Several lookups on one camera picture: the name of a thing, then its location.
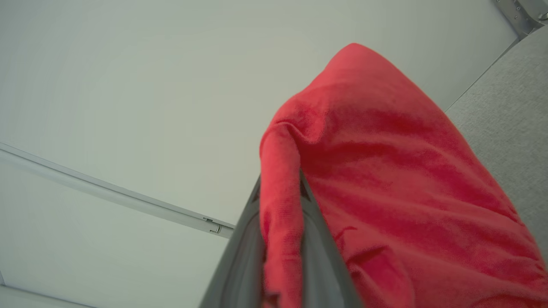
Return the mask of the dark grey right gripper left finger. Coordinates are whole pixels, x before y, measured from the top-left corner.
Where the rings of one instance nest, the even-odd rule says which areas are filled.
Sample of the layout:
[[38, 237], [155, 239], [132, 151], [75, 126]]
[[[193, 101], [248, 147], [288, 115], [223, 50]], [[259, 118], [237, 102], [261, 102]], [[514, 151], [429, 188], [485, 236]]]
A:
[[259, 222], [260, 187], [258, 178], [200, 308], [262, 307], [265, 245]]

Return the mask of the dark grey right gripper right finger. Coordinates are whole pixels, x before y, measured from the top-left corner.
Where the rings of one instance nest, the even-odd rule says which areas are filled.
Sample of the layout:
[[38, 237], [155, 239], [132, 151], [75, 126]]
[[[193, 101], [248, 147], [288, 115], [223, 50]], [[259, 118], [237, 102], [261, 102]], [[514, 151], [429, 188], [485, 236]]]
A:
[[303, 308], [362, 308], [362, 300], [302, 171], [300, 201], [304, 215]]

